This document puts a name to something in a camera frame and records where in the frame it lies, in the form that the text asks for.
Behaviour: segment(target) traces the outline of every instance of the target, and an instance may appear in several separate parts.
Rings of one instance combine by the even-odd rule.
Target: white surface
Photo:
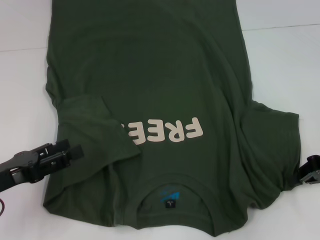
[[[243,30],[320,24],[320,0],[236,0]],[[0,51],[47,46],[51,0],[0,0]]]
[[[289,2],[294,6],[290,10],[294,14],[288,16],[285,6]],[[247,25],[248,29],[256,27],[249,25],[256,22],[246,23],[253,14],[261,19],[260,23],[279,27],[284,23],[315,24],[314,20],[319,17],[314,14],[318,0],[278,0],[276,4],[270,0],[239,0],[238,3],[242,27]],[[306,3],[314,5],[306,10],[302,8]],[[48,6],[48,0],[0,0],[0,51],[44,47],[50,19]],[[23,21],[22,15],[32,20]],[[307,156],[320,154],[320,26],[245,31],[244,38],[254,98],[271,108],[299,113],[302,161]],[[0,162],[22,150],[55,140],[57,116],[44,89],[45,56],[46,49],[0,52]],[[213,239],[200,230],[184,226],[138,231],[50,215],[42,207],[45,184],[46,181],[22,184],[0,193],[6,203],[0,217],[1,240]],[[243,228],[218,239],[318,239],[319,199],[320,184],[297,187],[283,193],[266,210],[250,209],[249,221]]]
[[[319,0],[236,0],[243,30],[320,24]]]

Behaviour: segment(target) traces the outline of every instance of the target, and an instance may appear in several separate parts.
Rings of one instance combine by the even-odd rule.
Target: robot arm
[[[47,143],[30,151],[19,152],[0,164],[0,192],[22,183],[37,183],[46,175],[69,167],[71,160],[83,156],[81,146],[70,148],[67,139],[55,145]],[[0,204],[1,216],[5,206],[1,199]]]

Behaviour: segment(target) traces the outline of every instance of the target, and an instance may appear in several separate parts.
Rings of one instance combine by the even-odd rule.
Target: blue logo
[[[175,193],[170,194],[169,196],[165,196],[164,198],[162,198],[162,199],[161,199],[161,202],[164,203],[165,201],[167,201],[167,200],[169,200],[169,199],[178,200],[179,197],[180,197],[180,192],[177,191],[177,192],[175,192]]]

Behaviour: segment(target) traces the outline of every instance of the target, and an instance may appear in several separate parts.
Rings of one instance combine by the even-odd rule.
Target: shirt sleeve
[[[84,157],[73,161],[70,167],[51,174],[43,203],[51,213],[57,213],[68,203],[77,202],[69,201],[73,195],[72,192],[85,186],[86,189],[90,189],[89,185],[96,183],[92,179],[103,178],[97,173],[102,172],[107,166],[140,154],[139,148],[121,123],[112,118],[100,96],[81,95],[67,98],[57,107],[57,113],[57,140],[68,139],[71,146],[80,144]],[[58,214],[81,219],[79,216],[66,215],[75,213],[70,209],[61,212]]]
[[[238,138],[252,188],[260,200],[266,199],[258,207],[267,207],[281,191],[293,188],[292,177],[300,166],[299,115],[252,101],[241,118]]]

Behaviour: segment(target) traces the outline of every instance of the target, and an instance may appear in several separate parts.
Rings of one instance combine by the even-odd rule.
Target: t-shirt
[[[217,236],[291,190],[298,115],[252,100],[235,0],[53,0],[46,90],[84,157],[45,208]]]

